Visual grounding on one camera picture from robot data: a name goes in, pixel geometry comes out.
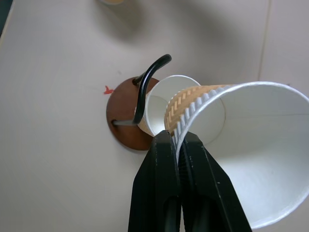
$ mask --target white table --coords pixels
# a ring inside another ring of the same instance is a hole
[[[111,135],[105,86],[166,53],[159,80],[257,80],[267,3],[16,0],[0,42],[0,231],[127,231],[145,153]]]

